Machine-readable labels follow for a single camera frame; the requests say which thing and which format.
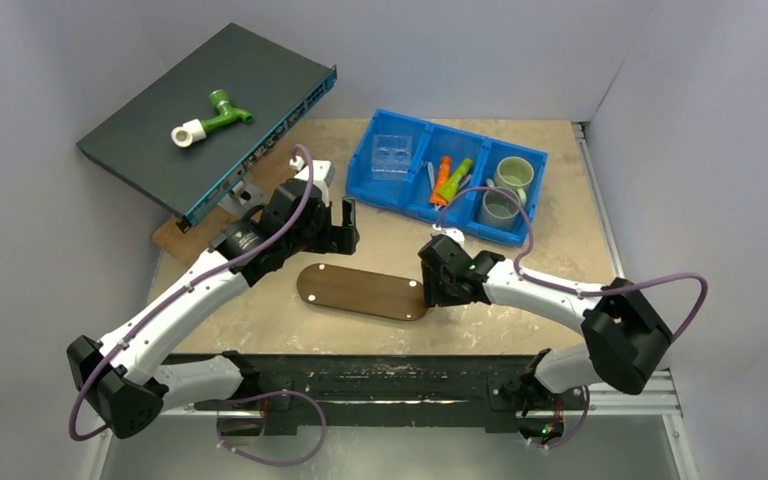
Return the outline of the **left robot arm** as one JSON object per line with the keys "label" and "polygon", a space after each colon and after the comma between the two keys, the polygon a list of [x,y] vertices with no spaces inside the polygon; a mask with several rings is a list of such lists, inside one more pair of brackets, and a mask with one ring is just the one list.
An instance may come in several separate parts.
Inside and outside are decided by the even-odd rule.
{"label": "left robot arm", "polygon": [[[300,174],[269,201],[226,225],[171,287],[120,327],[94,340],[76,338],[67,360],[78,392],[68,417],[74,441],[105,430],[129,438],[171,408],[203,401],[244,409],[258,382],[235,353],[167,363],[190,333],[229,301],[246,293],[297,253],[351,255],[359,234],[354,203],[331,222],[330,183]],[[258,218],[253,220],[251,214]]]}

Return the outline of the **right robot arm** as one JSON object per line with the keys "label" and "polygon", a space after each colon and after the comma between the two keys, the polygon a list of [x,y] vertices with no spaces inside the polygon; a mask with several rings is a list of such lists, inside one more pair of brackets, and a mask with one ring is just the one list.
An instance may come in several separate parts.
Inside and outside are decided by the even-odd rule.
{"label": "right robot arm", "polygon": [[524,410],[596,383],[638,395],[675,340],[646,297],[623,278],[607,286],[564,280],[498,253],[470,256],[445,234],[433,236],[418,256],[428,307],[513,307],[582,337],[578,345],[544,349],[531,360],[510,391]]}

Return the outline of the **brown oval wooden tray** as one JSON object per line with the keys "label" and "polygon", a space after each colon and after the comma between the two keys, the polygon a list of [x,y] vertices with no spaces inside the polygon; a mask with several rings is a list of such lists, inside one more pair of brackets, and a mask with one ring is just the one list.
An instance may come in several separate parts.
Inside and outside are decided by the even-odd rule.
{"label": "brown oval wooden tray", "polygon": [[420,281],[378,272],[316,263],[296,279],[301,299],[311,305],[411,322],[428,311]]}

